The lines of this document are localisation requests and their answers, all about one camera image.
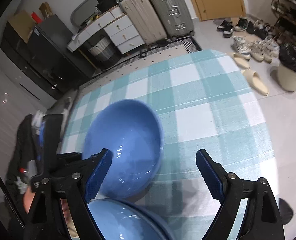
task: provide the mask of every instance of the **black trash bag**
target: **black trash bag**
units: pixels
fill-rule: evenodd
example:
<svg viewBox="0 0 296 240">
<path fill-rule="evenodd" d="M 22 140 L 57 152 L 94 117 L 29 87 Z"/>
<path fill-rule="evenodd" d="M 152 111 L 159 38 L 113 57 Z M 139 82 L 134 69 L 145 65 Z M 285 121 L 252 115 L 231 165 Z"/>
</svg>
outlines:
<svg viewBox="0 0 296 240">
<path fill-rule="evenodd" d="M 281 45 L 279 60 L 285 67 L 296 72 L 296 46 L 290 43 Z"/>
</svg>

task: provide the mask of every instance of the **slipper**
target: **slipper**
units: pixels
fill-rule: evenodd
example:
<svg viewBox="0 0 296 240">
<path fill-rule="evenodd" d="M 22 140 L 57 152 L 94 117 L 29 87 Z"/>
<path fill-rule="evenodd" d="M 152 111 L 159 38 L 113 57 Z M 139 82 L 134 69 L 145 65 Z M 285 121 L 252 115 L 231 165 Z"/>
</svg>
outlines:
<svg viewBox="0 0 296 240">
<path fill-rule="evenodd" d="M 240 68 L 250 68 L 250 64 L 248 63 L 248 61 L 246 61 L 244 57 L 242 57 L 240 54 L 235 52 L 229 52 L 227 53 L 227 55 L 230 56 Z"/>
<path fill-rule="evenodd" d="M 246 70 L 241 70 L 241 73 L 246 78 L 247 82 L 253 89 L 255 89 L 256 91 L 258 91 L 260 94 L 264 96 L 267 96 L 269 94 L 269 89 L 262 82 L 257 72 L 251 69 L 246 69 Z"/>
</svg>

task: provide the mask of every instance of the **tablecloth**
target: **tablecloth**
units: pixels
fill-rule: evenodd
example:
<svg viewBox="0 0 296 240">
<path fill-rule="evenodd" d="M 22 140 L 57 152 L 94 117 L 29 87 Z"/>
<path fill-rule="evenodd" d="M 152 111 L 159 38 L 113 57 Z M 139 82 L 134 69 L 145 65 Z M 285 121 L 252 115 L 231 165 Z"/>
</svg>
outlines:
<svg viewBox="0 0 296 240">
<path fill-rule="evenodd" d="M 277 168 L 267 125 L 254 93 L 234 61 L 203 50 L 150 65 L 88 93 L 77 103 L 62 153 L 82 151 L 92 120 L 109 104 L 135 98 L 159 116 L 163 160 L 137 204 L 162 216 L 177 240 L 202 239 L 219 209 L 195 165 L 204 148 L 241 179 L 265 177 L 278 195 Z M 242 222 L 243 200 L 229 236 Z"/>
</svg>

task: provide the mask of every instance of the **suitcase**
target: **suitcase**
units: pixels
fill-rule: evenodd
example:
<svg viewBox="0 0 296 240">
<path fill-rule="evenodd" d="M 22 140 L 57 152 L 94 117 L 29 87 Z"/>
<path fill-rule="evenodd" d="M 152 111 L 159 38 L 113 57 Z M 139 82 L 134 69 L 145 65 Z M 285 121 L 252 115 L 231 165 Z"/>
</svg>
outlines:
<svg viewBox="0 0 296 240">
<path fill-rule="evenodd" d="M 167 33 L 176 37 L 194 33 L 194 25 L 185 0 L 151 0 Z"/>
<path fill-rule="evenodd" d="M 167 39 L 149 0 L 123 0 L 120 4 L 147 45 Z"/>
</svg>

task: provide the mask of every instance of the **screw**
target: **screw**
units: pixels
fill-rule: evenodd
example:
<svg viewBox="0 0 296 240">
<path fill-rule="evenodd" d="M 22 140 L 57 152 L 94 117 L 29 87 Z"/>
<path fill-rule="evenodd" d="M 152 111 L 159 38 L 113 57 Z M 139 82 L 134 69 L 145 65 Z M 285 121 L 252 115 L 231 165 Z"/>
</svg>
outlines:
<svg viewBox="0 0 296 240">
<path fill-rule="evenodd" d="M 228 177 L 229 177 L 230 179 L 235 179 L 235 178 L 237 177 L 237 175 L 235 175 L 233 172 L 229 172 L 229 173 L 228 173 Z"/>
<path fill-rule="evenodd" d="M 47 179 L 47 178 L 43 178 L 43 179 L 42 179 L 42 184 L 47 184 L 48 181 L 49 181 L 49 179 Z"/>
<path fill-rule="evenodd" d="M 73 179 L 78 179 L 80 177 L 80 173 L 79 172 L 75 172 L 71 176 L 72 176 Z"/>
<path fill-rule="evenodd" d="M 261 182 L 262 184 L 267 184 L 267 180 L 266 180 L 265 178 L 260 178 L 260 182 Z"/>
</svg>

